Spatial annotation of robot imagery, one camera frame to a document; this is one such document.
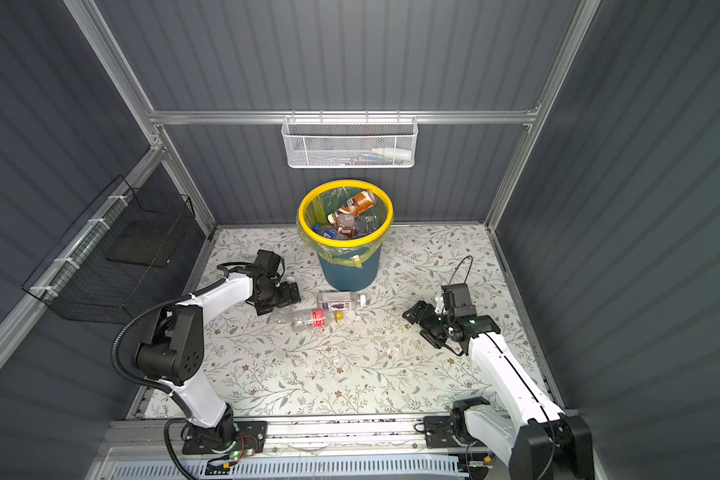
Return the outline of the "pepsi label bottle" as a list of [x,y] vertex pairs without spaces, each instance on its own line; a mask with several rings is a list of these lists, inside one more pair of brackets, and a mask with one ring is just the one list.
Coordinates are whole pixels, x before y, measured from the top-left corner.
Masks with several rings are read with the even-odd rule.
[[328,239],[336,239],[340,233],[331,225],[314,224],[312,227],[314,233]]

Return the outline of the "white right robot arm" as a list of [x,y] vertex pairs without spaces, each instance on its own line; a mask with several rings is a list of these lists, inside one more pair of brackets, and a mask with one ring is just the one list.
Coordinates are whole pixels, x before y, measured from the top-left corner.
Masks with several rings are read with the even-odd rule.
[[569,416],[538,387],[509,349],[499,326],[471,305],[438,313],[418,301],[402,317],[421,328],[436,348],[457,343],[494,387],[508,416],[473,397],[451,409],[453,436],[479,442],[508,467],[512,479],[594,479],[593,438],[588,424]]

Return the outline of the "clear unlabeled bottle white cap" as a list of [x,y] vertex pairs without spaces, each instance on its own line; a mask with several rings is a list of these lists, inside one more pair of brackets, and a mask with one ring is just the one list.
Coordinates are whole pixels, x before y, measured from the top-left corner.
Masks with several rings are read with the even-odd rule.
[[382,224],[383,221],[376,214],[361,214],[355,220],[355,234],[358,237],[370,235]]

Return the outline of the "red label clear bottle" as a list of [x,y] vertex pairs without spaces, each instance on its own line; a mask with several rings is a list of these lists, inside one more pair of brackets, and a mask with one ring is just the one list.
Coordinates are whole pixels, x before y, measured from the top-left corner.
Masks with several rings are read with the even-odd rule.
[[341,321],[344,314],[341,311],[323,309],[295,310],[291,313],[288,323],[295,331],[323,328],[329,323]]

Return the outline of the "orange juice bottle red label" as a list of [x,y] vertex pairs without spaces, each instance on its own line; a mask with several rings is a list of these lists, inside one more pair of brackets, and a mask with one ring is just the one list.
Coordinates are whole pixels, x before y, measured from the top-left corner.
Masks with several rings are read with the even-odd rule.
[[341,235],[352,239],[355,236],[357,228],[356,217],[352,214],[338,214],[335,219],[335,228]]

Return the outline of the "brown coffee bottle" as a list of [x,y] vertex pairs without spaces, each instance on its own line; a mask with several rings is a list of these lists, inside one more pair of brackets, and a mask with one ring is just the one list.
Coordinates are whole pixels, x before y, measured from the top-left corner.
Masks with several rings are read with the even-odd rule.
[[339,215],[360,215],[370,208],[374,207],[377,203],[376,196],[370,190],[363,190],[349,198],[341,207],[336,211]]

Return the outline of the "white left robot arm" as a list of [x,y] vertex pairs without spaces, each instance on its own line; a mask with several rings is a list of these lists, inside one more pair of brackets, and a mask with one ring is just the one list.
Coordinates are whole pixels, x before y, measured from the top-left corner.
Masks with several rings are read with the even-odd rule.
[[187,299],[149,313],[132,357],[133,367],[179,405],[195,437],[216,450],[231,445],[237,430],[232,407],[203,371],[206,324],[238,303],[266,315],[301,301],[292,276],[241,262],[223,263],[221,271],[220,279]]

